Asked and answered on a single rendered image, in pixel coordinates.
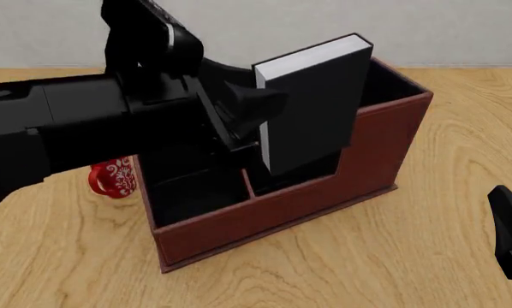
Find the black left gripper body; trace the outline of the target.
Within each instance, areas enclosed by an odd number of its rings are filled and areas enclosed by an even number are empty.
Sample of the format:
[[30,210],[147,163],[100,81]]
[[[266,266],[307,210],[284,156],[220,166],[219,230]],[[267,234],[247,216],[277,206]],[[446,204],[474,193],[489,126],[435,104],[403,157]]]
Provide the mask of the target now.
[[239,140],[229,132],[199,79],[183,75],[182,80],[185,81],[190,92],[197,94],[198,100],[201,102],[206,117],[211,124],[212,134],[216,138],[214,143],[222,153],[229,155],[252,155],[259,149],[259,143],[256,141]]

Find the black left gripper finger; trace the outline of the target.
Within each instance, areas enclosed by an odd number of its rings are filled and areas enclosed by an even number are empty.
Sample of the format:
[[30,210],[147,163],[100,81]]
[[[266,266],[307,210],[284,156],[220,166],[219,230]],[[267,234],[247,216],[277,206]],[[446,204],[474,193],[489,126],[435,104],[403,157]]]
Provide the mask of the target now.
[[228,81],[215,85],[215,111],[225,133],[216,128],[216,136],[235,140],[258,140],[259,128],[283,112],[286,92],[239,86]]
[[255,78],[252,69],[238,68],[220,62],[203,58],[201,62],[201,84],[217,89],[223,82],[243,86],[255,87]]

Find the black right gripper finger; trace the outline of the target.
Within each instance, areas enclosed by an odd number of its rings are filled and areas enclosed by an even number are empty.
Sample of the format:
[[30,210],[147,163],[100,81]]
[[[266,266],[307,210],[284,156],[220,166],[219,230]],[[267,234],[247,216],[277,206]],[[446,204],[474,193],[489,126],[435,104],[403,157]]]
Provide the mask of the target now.
[[496,254],[512,251],[512,192],[504,185],[488,193],[496,230]]

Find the black book with white pages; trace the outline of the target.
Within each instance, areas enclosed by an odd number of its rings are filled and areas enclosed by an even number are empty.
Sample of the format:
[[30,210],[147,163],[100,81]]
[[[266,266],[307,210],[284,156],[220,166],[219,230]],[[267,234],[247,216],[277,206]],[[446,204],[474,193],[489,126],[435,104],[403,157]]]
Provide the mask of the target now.
[[255,84],[288,95],[259,127],[262,161],[286,174],[349,145],[373,44],[358,33],[255,63]]

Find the red-brown desk caddy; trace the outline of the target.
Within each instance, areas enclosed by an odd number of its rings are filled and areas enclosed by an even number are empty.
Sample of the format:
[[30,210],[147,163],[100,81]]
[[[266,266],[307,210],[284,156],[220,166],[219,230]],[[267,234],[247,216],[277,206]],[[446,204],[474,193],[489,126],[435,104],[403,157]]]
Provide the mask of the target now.
[[301,171],[271,177],[261,163],[214,169],[170,151],[133,158],[158,260],[170,272],[396,189],[432,92],[372,59],[351,144]]

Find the red mug with white pattern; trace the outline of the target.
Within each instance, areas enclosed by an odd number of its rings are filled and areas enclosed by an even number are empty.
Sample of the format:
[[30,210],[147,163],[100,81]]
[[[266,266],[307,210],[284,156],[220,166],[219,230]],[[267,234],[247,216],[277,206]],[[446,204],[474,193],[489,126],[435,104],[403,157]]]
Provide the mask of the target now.
[[136,179],[130,158],[115,158],[92,165],[88,184],[96,194],[113,199],[128,197],[136,189]]

